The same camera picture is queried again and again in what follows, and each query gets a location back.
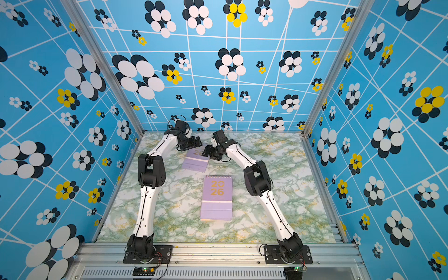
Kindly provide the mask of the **purple calendar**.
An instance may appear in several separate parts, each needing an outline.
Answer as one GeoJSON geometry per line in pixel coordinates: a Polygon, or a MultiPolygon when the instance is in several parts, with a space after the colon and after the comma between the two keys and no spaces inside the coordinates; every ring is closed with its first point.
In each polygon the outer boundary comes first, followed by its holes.
{"type": "Polygon", "coordinates": [[[182,164],[182,168],[205,173],[210,160],[209,156],[203,156],[204,147],[190,149],[182,164]]]}
{"type": "Polygon", "coordinates": [[[233,216],[233,179],[231,176],[206,176],[203,184],[200,219],[231,221],[233,216]]]}

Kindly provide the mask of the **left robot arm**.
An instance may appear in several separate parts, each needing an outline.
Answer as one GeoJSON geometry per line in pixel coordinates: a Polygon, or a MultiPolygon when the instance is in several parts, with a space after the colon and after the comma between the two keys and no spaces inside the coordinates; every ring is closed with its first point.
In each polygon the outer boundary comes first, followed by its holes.
{"type": "Polygon", "coordinates": [[[188,123],[176,120],[175,126],[164,132],[151,151],[139,155],[137,179],[141,200],[134,230],[126,247],[126,256],[131,261],[149,263],[156,256],[154,216],[159,192],[167,179],[164,158],[174,149],[183,152],[201,146],[200,138],[191,135],[188,123]]]}

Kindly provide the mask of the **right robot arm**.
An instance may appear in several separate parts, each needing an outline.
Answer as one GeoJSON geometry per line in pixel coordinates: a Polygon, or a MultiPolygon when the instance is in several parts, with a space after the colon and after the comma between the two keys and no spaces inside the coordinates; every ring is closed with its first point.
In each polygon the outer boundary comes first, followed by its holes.
{"type": "Polygon", "coordinates": [[[243,177],[248,193],[257,198],[269,218],[280,246],[282,258],[292,263],[304,257],[303,242],[282,213],[273,193],[273,180],[266,164],[257,161],[243,151],[240,144],[228,138],[223,130],[212,134],[211,144],[205,147],[204,153],[211,159],[219,161],[225,155],[238,164],[243,170],[243,177]]]}

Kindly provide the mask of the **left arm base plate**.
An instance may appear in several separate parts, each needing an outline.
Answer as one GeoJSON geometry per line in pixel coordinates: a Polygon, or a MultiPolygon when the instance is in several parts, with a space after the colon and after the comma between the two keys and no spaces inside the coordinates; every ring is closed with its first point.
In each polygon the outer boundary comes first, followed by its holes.
{"type": "Polygon", "coordinates": [[[169,264],[174,246],[150,245],[148,251],[126,247],[123,263],[125,264],[169,264]]]}

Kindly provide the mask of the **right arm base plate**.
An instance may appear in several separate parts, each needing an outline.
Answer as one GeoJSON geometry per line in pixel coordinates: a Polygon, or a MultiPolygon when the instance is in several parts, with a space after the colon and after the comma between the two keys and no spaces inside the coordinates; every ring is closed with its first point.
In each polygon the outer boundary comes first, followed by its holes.
{"type": "Polygon", "coordinates": [[[309,246],[302,246],[300,251],[287,253],[280,245],[262,245],[261,255],[264,256],[266,264],[277,265],[309,265],[313,264],[312,254],[309,246]]]}

